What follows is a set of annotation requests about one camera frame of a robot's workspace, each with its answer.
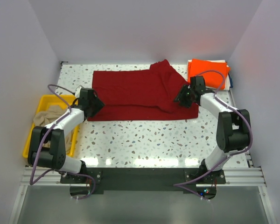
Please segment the dark red t shirt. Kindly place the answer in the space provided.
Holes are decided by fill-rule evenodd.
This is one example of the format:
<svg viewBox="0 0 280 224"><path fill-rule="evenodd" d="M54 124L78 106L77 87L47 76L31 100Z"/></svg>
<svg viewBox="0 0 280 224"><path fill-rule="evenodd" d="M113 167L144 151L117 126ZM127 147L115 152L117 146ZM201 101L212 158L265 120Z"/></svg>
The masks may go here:
<svg viewBox="0 0 280 224"><path fill-rule="evenodd" d="M92 88L105 106L88 121L196 119L197 104L186 108L174 101L185 84L167 60L147 70L94 71Z"/></svg>

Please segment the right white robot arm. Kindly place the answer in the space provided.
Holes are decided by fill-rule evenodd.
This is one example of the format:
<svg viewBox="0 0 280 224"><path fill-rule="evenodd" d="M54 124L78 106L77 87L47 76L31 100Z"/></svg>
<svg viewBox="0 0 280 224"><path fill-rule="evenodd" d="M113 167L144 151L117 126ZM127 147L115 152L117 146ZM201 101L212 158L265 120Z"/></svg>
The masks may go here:
<svg viewBox="0 0 280 224"><path fill-rule="evenodd" d="M250 114L246 109L228 105L213 90L207 89L202 76L191 77L190 84L181 88L174 101L186 108L197 104L217 119L217 145L201 162L198 172L201 182L210 183L215 178L215 171L221 170L232 156L251 146Z"/></svg>

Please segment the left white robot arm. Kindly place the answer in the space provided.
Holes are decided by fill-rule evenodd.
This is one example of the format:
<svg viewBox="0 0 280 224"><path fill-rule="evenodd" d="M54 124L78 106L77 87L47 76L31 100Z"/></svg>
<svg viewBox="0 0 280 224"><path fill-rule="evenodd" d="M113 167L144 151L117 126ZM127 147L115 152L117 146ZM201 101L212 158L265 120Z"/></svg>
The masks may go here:
<svg viewBox="0 0 280 224"><path fill-rule="evenodd" d="M81 88L76 102L59 118L43 127L36 126L31 133L28 164L71 173L77 183L87 179L83 162L66 154L65 137L88 118L94 117L105 104L94 89Z"/></svg>

